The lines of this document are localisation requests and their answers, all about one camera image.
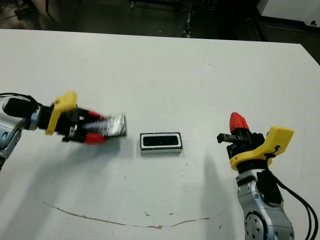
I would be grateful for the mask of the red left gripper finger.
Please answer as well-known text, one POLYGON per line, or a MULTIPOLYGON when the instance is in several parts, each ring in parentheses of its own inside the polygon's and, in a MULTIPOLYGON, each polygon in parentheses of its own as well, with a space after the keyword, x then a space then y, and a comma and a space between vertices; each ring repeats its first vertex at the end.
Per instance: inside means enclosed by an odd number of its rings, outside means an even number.
POLYGON ((87 120, 103 120, 104 116, 101 115, 98 112, 94 112, 94 111, 88 110, 86 119, 87 120))
POLYGON ((88 133, 86 135, 86 144, 98 145, 107 141, 107 137, 99 135, 98 133, 88 133))

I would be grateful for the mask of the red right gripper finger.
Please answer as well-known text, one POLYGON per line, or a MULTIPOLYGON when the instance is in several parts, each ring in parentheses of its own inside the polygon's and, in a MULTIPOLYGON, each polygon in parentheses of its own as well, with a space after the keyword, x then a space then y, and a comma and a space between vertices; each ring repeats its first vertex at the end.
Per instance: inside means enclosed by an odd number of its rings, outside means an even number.
POLYGON ((235 130, 241 126, 241 117, 237 112, 232 112, 229 120, 229 129, 232 135, 236 135, 235 130))
POLYGON ((241 125, 240 125, 241 136, 244 139, 250 139, 251 131, 250 131, 250 128, 246 122, 246 119, 242 115, 240 115, 240 120, 241 120, 241 125))

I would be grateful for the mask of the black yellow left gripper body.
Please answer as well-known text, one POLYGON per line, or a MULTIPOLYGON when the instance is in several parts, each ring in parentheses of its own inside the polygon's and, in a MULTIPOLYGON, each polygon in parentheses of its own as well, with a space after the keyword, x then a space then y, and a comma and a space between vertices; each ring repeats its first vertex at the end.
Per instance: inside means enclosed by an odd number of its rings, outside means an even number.
POLYGON ((77 106, 77 94, 68 91, 57 96, 50 106, 40 107, 37 118, 37 128, 44 130, 44 134, 54 133, 63 136, 64 142, 84 143, 86 134, 81 130, 85 111, 77 106))

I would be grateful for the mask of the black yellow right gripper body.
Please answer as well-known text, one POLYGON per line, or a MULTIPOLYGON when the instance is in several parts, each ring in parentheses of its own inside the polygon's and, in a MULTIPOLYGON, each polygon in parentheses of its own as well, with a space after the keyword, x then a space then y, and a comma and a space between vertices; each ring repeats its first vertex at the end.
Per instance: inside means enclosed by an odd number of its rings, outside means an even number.
POLYGON ((230 167, 237 171, 238 165, 247 162, 263 162, 268 166, 273 158, 284 153, 294 135, 292 129, 272 126, 264 137, 261 133, 252 133, 247 128, 236 128, 231 134, 220 133, 217 142, 230 143, 226 147, 230 167))

